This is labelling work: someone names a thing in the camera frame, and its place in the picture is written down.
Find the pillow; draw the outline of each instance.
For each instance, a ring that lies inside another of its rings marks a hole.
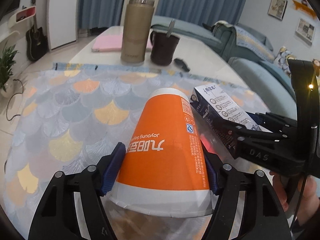
[[[297,59],[296,56],[292,55],[290,51],[287,50],[285,46],[282,46],[276,56],[274,64],[277,65],[284,73],[291,77],[288,59]]]
[[[269,41],[269,39],[262,33],[256,31],[255,29],[238,23],[237,26],[241,27],[242,29],[246,30],[247,32],[251,33],[251,35],[253,35],[258,41],[260,41],[263,45],[265,45],[268,49],[270,49],[271,51],[273,51],[273,47],[271,45],[271,42]]]

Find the white table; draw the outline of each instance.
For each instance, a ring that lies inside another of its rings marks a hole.
[[[113,26],[100,35],[117,35],[122,34],[122,32],[123,26]],[[246,88],[248,87],[238,74],[202,41],[180,34],[176,35],[180,37],[180,41],[173,58],[183,59],[190,68],[191,74],[217,78]],[[120,60],[121,52],[92,52],[91,48],[94,43],[95,39],[75,55],[70,60],[70,63],[123,65],[123,62]],[[146,52],[145,61],[142,66],[182,71],[173,62],[165,67],[152,63],[150,53]]]

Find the human hand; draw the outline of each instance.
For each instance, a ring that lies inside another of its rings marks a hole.
[[[269,173],[272,178],[272,185],[275,189],[275,192],[280,200],[282,208],[286,212],[289,208],[289,204],[287,203],[287,193],[284,190],[284,186],[281,183],[280,175],[270,171]],[[298,182],[298,190],[301,190],[303,179],[300,179]],[[306,223],[318,210],[320,200],[316,195],[317,184],[316,181],[309,176],[306,181],[306,185],[303,191],[300,207],[297,213],[297,219],[299,225],[302,226]]]

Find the thermos lid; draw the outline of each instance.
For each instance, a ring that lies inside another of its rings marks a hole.
[[[154,6],[155,0],[129,0],[129,4],[133,4],[133,3],[143,3],[150,6]]]

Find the floor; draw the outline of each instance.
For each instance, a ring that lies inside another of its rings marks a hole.
[[[27,90],[30,86],[30,81],[38,76],[39,71],[52,69],[53,62],[69,62],[84,46],[92,41],[96,36],[89,36],[79,38],[78,42],[59,49],[52,53],[47,53],[40,60],[32,63],[28,68],[22,72],[18,77],[23,83],[24,89]],[[22,87],[17,82],[15,92],[21,91]],[[25,105],[24,95],[16,95],[10,101],[8,107],[8,118],[10,119],[15,114],[21,114]],[[19,116],[15,117],[12,121],[7,121],[6,107],[8,99],[0,95],[0,204],[3,205],[3,190],[4,190],[4,163],[7,159],[8,152],[11,147],[13,133],[19,121]]]

